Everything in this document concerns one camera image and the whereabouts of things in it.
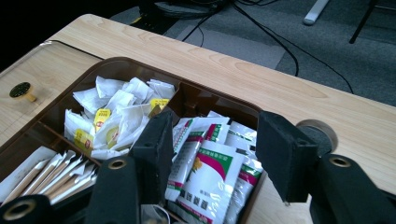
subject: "light wood tabletop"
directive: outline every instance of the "light wood tabletop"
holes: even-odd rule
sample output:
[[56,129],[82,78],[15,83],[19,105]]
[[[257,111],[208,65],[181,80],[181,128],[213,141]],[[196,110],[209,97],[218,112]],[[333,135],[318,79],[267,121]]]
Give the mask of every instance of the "light wood tabletop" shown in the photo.
[[[334,153],[356,161],[380,189],[396,194],[396,107],[91,14],[75,19],[48,40],[103,59],[132,58],[251,102],[293,124],[323,121],[337,134]],[[95,62],[94,57],[80,61],[78,71]],[[67,78],[54,77],[59,86],[55,93],[76,79],[78,71]],[[308,208],[309,203],[283,204],[267,178],[248,223],[312,223]]]

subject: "brown tray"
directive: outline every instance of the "brown tray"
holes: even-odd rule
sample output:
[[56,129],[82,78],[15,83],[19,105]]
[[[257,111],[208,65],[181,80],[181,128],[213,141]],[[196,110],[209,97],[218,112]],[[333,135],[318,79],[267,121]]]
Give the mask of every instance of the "brown tray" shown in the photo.
[[[85,91],[95,87],[97,76],[124,81],[129,81],[132,77],[138,77],[144,82],[154,78],[173,84],[177,90],[176,94],[164,110],[174,112],[174,124],[177,124],[180,118],[206,116],[212,110],[257,130],[261,109],[253,104],[129,58],[110,58],[90,67],[67,90],[30,120],[21,132],[16,133],[0,147],[0,164],[2,166],[0,180],[7,177],[33,151],[41,146],[52,148],[57,152],[71,149],[80,155],[84,154],[74,143],[64,138],[64,111],[66,109],[72,109],[73,112],[83,110],[82,106],[74,99],[73,92]],[[100,165],[99,161],[89,159]],[[265,175],[262,175],[252,192],[241,217],[242,222],[247,220],[250,208],[256,198],[255,195],[258,194],[264,178]]]

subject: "gray carpet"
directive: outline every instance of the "gray carpet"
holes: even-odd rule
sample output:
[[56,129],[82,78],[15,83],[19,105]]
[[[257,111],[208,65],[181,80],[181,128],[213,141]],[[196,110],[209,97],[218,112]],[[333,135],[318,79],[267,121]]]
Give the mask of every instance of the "gray carpet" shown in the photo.
[[[297,59],[300,78],[350,92],[346,79],[356,95],[396,106],[396,13],[375,9],[355,44],[348,43],[368,7],[368,2],[368,0],[330,0],[312,26],[304,25],[303,18],[315,4],[315,0],[280,0],[264,7],[236,4],[277,34],[277,38]],[[138,16],[138,8],[135,7],[111,19],[130,24]],[[196,25],[198,21],[178,21],[164,35],[183,39],[186,29]],[[225,40],[246,40],[257,43],[257,46],[273,47],[275,50],[281,48],[272,37],[231,5],[227,5],[200,27],[204,34],[203,48],[210,48],[212,42]],[[230,46],[224,46],[224,49],[216,51],[270,66],[265,60],[260,62],[258,58],[268,58],[273,54],[272,51],[254,48],[255,51],[252,53],[251,49],[238,48],[237,44],[234,46],[234,49],[227,49]],[[296,64],[286,52],[275,70],[294,76]]]

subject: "gold knob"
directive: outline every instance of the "gold knob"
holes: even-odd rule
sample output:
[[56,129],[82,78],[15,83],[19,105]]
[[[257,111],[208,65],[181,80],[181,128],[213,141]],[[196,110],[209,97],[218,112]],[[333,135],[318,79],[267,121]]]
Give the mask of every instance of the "gold knob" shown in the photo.
[[9,96],[12,98],[26,97],[26,99],[28,99],[30,102],[34,102],[36,98],[31,93],[32,89],[33,87],[29,82],[22,82],[12,88],[12,90],[9,92]]

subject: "chair leg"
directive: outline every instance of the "chair leg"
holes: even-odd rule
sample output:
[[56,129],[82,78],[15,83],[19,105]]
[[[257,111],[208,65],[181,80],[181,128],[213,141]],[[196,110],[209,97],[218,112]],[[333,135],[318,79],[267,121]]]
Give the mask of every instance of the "chair leg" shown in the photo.
[[361,32],[361,29],[363,28],[364,24],[367,22],[369,19],[371,13],[373,12],[373,9],[375,8],[376,4],[378,3],[378,0],[371,0],[370,1],[370,6],[367,9],[366,13],[364,14],[363,18],[361,19],[361,23],[359,23],[358,28],[356,29],[355,33],[349,40],[349,44],[355,43],[356,38],[358,37],[359,33]]

